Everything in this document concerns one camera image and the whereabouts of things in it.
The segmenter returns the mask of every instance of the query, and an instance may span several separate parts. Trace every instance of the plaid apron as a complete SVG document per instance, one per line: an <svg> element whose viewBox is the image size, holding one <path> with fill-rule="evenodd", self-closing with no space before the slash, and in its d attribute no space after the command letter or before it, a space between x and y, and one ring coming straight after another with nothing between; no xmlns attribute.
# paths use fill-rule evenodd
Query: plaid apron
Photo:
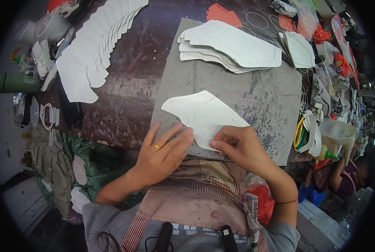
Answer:
<svg viewBox="0 0 375 252"><path fill-rule="evenodd" d="M257 221L257 197L246 192L244 201L239 199L245 175L246 171L232 162L184 161L171 176L148 188L120 250L135 252L148 222L155 220L217 230L228 224L235 234L249 238L251 251L268 252Z"/></svg>

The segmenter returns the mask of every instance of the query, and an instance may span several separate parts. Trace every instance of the workbench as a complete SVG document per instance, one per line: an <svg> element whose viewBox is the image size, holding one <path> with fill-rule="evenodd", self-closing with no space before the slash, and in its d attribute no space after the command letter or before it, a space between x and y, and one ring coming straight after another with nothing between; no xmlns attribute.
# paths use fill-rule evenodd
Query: workbench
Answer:
<svg viewBox="0 0 375 252"><path fill-rule="evenodd" d="M104 3L105 0L92 2L85 17L73 25L75 31ZM278 15L269 7L270 1L267 0L150 0L149 5L141 9L134 18L131 29L123 34L115 45L110 57L111 65L107 69L109 76L106 83L94 89L99 99L93 104L80 103L84 117L82 130L68 129L61 114L60 124L55 128L114 147L140 150L150 128L166 58L181 18L206 22L206 11L214 3L220 4L228 11L234 11L242 24L254 30L258 38L268 41L269 38L278 36L272 24L269 24L266 30L259 30L245 19L247 12L259 13L267 20L269 14ZM266 25L261 17L251 15L250 18L251 22L259 27ZM272 18L272 21L280 27L276 18ZM302 83L308 85L305 74L304 77ZM49 102L60 108L57 86L54 83L49 91L37 93L35 97L39 104ZM295 152L291 147L289 163L305 160L309 158Z"/></svg>

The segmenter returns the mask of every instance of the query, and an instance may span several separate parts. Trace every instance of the worker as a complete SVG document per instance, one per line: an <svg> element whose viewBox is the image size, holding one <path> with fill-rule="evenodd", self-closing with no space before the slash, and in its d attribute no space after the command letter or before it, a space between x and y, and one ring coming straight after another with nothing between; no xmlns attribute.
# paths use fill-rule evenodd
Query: worker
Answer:
<svg viewBox="0 0 375 252"><path fill-rule="evenodd" d="M184 161L193 129L170 140L183 127L178 123L154 141L159 126L156 122L149 130L135 166L107 184L95 203L83 206L89 251L153 251L165 222L173 225L169 246L175 251L225 251L219 231L224 225L230 226L239 251L296 250L296 184L271 160L252 127L218 131L210 147L235 162L222 163ZM236 204L246 172L265 179L275 201L267 229L257 222L256 197L246 193L244 205ZM143 188L147 192L140 204L117 208Z"/></svg>
<svg viewBox="0 0 375 252"><path fill-rule="evenodd" d="M364 154L356 162L352 161L360 145L360 143L354 143L347 166L345 166L344 159L339 160L329 179L330 190L341 198L349 197L360 188L367 188L371 184L370 156Z"/></svg>

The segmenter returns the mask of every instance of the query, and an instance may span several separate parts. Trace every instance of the gray cutting board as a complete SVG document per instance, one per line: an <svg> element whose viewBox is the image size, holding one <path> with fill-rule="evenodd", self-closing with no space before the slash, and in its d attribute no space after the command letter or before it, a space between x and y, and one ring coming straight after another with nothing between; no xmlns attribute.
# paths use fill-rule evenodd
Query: gray cutting board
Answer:
<svg viewBox="0 0 375 252"><path fill-rule="evenodd" d="M156 138L180 120L161 110L169 98L207 90L252 125L267 153L279 166L287 164L298 120L301 74L282 61L280 67L234 74L223 66L201 60L181 61L178 36L202 24L182 18L155 101L151 125L159 121ZM188 154L204 159L226 160L217 152L200 148L193 142Z"/></svg>

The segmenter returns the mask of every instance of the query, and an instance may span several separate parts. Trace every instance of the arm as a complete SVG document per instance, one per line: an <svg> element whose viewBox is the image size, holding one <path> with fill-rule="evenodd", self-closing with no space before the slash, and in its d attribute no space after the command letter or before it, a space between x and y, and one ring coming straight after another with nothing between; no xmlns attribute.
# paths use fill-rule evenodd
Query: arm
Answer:
<svg viewBox="0 0 375 252"><path fill-rule="evenodd" d="M329 184L332 186L333 190L337 192L339 189L340 183L342 182L342 177L340 174L342 174L342 171L345 167L345 160L340 159L339 163L336 166L335 172L332 174L332 176L329 179Z"/></svg>
<svg viewBox="0 0 375 252"><path fill-rule="evenodd" d="M275 201L270 224L284 222L296 227L296 184L271 160L252 127L224 126L215 135L210 146L225 153L243 169L266 180Z"/></svg>
<svg viewBox="0 0 375 252"><path fill-rule="evenodd" d="M187 128L182 134L166 143L181 128L178 123L156 140L160 150L153 146L154 136L160 124L156 122L145 137L136 165L126 174L115 179L98 193L96 203L118 206L130 193L164 180L186 157L186 149L193 141L193 130Z"/></svg>
<svg viewBox="0 0 375 252"><path fill-rule="evenodd" d="M351 153L350 153L350 158L349 158L350 160L353 159L354 153L360 147L360 145L361 145L360 143L356 143L356 142L354 143L353 149L351 150ZM342 171L344 168L345 168L345 160L341 159L336 166L335 172L332 174L332 176L329 179L329 184L332 186L335 192L337 192L342 182L342 177L340 176L340 174L342 174Z"/></svg>

